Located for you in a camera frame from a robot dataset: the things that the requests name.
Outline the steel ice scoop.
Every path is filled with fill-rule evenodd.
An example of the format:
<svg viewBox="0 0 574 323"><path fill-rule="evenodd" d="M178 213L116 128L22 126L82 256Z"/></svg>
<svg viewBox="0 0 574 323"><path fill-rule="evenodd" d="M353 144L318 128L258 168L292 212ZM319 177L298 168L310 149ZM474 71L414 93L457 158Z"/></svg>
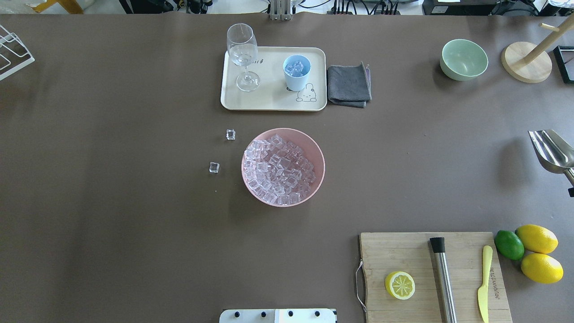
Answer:
<svg viewBox="0 0 574 323"><path fill-rule="evenodd" d="M564 174L574 184L574 149L554 130L528 131L539 163L554 174Z"/></svg>

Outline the loose ice cube near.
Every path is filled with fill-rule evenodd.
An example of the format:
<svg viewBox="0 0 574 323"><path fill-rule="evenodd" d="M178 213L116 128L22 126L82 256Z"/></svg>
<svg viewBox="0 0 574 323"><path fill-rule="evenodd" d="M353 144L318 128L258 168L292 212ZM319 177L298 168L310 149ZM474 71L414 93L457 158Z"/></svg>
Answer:
<svg viewBox="0 0 574 323"><path fill-rule="evenodd" d="M236 140L235 129L226 129L226 139L227 140Z"/></svg>

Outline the loose ice cube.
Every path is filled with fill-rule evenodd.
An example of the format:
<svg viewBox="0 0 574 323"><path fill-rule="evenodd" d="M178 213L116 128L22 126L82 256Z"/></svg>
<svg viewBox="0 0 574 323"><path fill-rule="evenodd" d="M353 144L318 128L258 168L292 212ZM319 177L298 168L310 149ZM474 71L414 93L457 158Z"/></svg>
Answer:
<svg viewBox="0 0 574 323"><path fill-rule="evenodd" d="M218 162L209 162L209 173L211 174L218 174L221 168L221 164Z"/></svg>
<svg viewBox="0 0 574 323"><path fill-rule="evenodd" d="M236 140L235 129L226 129L226 139L227 140Z"/></svg>

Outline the loose ice cube far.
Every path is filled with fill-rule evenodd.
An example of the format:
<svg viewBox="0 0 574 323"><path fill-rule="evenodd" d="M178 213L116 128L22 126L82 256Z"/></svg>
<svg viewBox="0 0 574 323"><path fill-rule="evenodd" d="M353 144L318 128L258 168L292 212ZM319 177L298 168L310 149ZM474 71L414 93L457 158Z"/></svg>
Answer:
<svg viewBox="0 0 574 323"><path fill-rule="evenodd" d="M221 168L221 164L218 162L209 162L209 173L211 174L218 174Z"/></svg>

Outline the light blue cup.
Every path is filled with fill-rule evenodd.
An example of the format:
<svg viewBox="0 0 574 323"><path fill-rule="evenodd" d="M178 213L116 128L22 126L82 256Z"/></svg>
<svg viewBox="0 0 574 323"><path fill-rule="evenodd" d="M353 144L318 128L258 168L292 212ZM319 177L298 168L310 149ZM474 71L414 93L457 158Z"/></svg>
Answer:
<svg viewBox="0 0 574 323"><path fill-rule="evenodd" d="M283 62L283 72L287 88L298 92L303 90L309 79L312 64L303 55L291 55Z"/></svg>

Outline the cream serving tray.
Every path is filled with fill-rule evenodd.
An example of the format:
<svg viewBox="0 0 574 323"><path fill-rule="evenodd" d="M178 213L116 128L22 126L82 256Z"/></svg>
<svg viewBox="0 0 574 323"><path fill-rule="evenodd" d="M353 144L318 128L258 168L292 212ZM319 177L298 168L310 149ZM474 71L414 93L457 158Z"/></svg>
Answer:
<svg viewBox="0 0 574 323"><path fill-rule="evenodd" d="M310 60L310 76L299 92L288 89L282 70L283 62L291 55L303 55ZM316 47L258 48L257 61L250 71L260 76L259 87L253 92L241 91L236 79L243 71L228 53L224 54L221 103L228 110L276 110L290 112L318 112L327 104L326 56Z"/></svg>

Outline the grey folded cloth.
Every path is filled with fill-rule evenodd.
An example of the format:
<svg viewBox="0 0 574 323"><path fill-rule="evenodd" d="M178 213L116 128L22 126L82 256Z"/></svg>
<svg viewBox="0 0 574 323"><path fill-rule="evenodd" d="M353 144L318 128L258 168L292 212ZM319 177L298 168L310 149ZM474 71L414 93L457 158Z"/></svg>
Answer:
<svg viewBox="0 0 574 323"><path fill-rule="evenodd" d="M332 65L327 69L327 97L335 105L365 108L372 100L370 71L357 66Z"/></svg>

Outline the clear wine glass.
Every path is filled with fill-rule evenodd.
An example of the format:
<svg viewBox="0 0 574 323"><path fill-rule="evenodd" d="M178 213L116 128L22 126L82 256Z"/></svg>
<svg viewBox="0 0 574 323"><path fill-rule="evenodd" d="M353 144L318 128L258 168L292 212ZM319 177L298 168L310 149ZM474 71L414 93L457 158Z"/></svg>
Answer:
<svg viewBox="0 0 574 323"><path fill-rule="evenodd" d="M252 27L247 24L234 24L227 31L227 51L234 64L243 67L244 71L237 77L236 85L243 92L252 92L260 85L260 77L248 70L258 56L256 36Z"/></svg>

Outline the bamboo cutting board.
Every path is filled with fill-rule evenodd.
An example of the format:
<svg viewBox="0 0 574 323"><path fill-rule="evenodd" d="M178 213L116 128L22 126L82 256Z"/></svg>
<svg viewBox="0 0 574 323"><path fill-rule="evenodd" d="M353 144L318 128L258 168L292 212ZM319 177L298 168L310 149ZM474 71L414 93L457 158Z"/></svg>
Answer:
<svg viewBox="0 0 574 323"><path fill-rule="evenodd" d="M483 247L494 247L491 232L363 232L361 259L365 278L365 320L368 323L443 323L439 278L429 239L443 237L460 323L481 323L477 290L482 285ZM414 278L412 298L390 296L385 278L404 271Z"/></svg>

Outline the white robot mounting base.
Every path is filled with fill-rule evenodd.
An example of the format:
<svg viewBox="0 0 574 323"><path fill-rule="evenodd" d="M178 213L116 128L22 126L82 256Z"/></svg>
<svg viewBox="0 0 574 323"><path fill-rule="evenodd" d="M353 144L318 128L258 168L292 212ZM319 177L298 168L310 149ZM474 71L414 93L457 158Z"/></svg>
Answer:
<svg viewBox="0 0 574 323"><path fill-rule="evenodd" d="M220 323L336 323L335 309L228 309L222 311Z"/></svg>

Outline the halved lemon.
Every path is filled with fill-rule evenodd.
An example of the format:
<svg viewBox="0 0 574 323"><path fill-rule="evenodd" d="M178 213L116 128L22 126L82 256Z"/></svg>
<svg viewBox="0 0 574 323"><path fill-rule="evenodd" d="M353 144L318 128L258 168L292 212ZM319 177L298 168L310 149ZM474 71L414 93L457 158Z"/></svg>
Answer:
<svg viewBox="0 0 574 323"><path fill-rule="evenodd" d="M416 291L414 278L404 271L394 271L385 278L385 288L395 299L406 300L412 298Z"/></svg>

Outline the green ceramic bowl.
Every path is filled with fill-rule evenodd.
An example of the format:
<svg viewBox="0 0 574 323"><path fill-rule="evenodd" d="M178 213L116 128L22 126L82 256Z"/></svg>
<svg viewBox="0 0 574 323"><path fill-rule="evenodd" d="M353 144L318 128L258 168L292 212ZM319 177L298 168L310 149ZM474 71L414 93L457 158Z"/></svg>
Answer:
<svg viewBox="0 0 574 323"><path fill-rule="evenodd" d="M482 75L489 64L486 52L468 39L452 39L442 49L439 66L443 73L457 81Z"/></svg>

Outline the steel muddler black tip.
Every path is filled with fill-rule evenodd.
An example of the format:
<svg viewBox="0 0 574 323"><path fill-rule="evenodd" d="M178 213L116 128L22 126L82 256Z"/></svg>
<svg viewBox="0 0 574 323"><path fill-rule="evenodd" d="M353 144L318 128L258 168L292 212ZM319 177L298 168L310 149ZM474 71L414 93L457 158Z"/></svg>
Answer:
<svg viewBox="0 0 574 323"><path fill-rule="evenodd" d="M451 278L448 270L444 237L432 237L429 239L439 278L439 291L441 293L442 309L446 323L457 323Z"/></svg>

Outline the yellow plastic knife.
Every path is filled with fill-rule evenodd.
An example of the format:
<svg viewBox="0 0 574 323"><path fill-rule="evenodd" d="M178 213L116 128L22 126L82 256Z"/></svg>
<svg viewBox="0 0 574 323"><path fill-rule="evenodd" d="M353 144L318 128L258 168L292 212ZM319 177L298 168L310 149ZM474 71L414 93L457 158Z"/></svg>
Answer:
<svg viewBox="0 0 574 323"><path fill-rule="evenodd" d="M477 290L477 301L480 317L484 323L489 322L488 314L488 291L489 291L489 276L491 269L491 262L493 256L493 249L489 245L485 245L482 250L482 284Z"/></svg>

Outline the green lime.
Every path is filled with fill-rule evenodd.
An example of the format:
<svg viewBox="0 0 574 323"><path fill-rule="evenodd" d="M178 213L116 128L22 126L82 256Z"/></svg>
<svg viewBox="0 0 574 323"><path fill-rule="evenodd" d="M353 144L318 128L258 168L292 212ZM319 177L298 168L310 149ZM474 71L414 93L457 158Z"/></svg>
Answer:
<svg viewBox="0 0 574 323"><path fill-rule="evenodd" d="M494 238L497 251L512 261L521 260L525 253L522 240L513 232L500 230Z"/></svg>

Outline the wooden mug tree stand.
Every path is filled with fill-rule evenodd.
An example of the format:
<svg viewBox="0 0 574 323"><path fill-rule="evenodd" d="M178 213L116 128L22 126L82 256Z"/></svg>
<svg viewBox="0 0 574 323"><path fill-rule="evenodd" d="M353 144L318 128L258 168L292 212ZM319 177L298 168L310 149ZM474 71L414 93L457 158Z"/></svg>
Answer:
<svg viewBox="0 0 574 323"><path fill-rule="evenodd" d="M539 44L515 42L505 47L501 53L504 69L515 79L525 83L540 83L552 71L552 61L547 49L564 33L573 29L572 15L558 26L540 23L539 26L551 31Z"/></svg>

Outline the whole lemon upper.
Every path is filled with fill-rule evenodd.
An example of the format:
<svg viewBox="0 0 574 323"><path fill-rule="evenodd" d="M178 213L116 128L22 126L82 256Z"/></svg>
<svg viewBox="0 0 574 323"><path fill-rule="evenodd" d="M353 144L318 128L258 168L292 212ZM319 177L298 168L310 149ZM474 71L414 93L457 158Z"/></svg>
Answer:
<svg viewBox="0 0 574 323"><path fill-rule="evenodd" d="M515 234L525 249L531 252L547 255L558 247L557 236L551 230L539 225L530 223L520 226L515 230Z"/></svg>

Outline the whole lemon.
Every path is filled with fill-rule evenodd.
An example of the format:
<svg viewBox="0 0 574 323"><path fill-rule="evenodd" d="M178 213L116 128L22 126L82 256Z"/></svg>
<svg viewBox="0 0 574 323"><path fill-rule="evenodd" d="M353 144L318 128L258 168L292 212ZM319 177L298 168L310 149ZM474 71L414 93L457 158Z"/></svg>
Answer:
<svg viewBox="0 0 574 323"><path fill-rule="evenodd" d="M547 255L558 247L557 236L551 230L539 225L530 223L520 226L515 230L515 234L525 249L531 252Z"/></svg>
<svg viewBox="0 0 574 323"><path fill-rule="evenodd" d="M527 278L540 284L554 284L564 275L564 270L558 260L541 253L526 255L520 267Z"/></svg>

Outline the whole lemon lower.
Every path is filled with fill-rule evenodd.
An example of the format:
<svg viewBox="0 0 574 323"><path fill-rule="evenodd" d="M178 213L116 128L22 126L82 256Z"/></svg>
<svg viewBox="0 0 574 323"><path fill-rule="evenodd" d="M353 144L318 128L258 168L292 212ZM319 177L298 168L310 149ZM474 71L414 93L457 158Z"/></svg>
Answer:
<svg viewBox="0 0 574 323"><path fill-rule="evenodd" d="M526 255L520 267L527 278L540 284L554 284L564 275L564 270L558 260L541 253Z"/></svg>

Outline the black frame tray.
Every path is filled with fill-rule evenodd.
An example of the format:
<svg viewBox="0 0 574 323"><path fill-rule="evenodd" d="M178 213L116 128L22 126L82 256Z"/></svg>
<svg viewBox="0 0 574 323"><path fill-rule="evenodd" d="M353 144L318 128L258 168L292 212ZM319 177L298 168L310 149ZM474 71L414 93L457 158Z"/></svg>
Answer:
<svg viewBox="0 0 574 323"><path fill-rule="evenodd" d="M574 83L574 47L557 46L553 50L560 71L562 81L565 84Z"/></svg>

